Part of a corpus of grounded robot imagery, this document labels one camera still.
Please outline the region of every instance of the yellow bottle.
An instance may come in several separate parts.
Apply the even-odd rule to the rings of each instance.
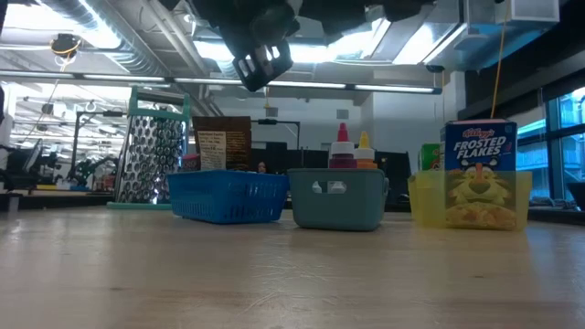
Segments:
[[[359,137],[359,146],[354,151],[354,158],[357,160],[357,169],[378,169],[374,162],[376,152],[369,148],[369,137],[366,132],[362,132]]]

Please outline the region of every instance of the table surface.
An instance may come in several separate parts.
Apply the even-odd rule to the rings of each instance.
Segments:
[[[2,328],[585,328],[585,229],[371,233],[167,212],[0,219]]]

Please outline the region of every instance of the blue basket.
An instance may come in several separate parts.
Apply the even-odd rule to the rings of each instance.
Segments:
[[[289,178],[227,170],[168,176],[173,213],[214,224],[278,220]]]

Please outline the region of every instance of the cereal box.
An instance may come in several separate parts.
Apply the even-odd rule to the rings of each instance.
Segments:
[[[425,143],[419,151],[419,170],[439,170],[439,143]]]
[[[446,220],[456,228],[516,228],[514,122],[449,122],[441,130]]]

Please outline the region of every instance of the gray bin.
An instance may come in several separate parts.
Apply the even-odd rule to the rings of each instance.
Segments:
[[[381,170],[292,169],[288,176],[294,221],[302,228],[371,231],[384,216],[388,179]],[[344,188],[335,190],[335,182]]]

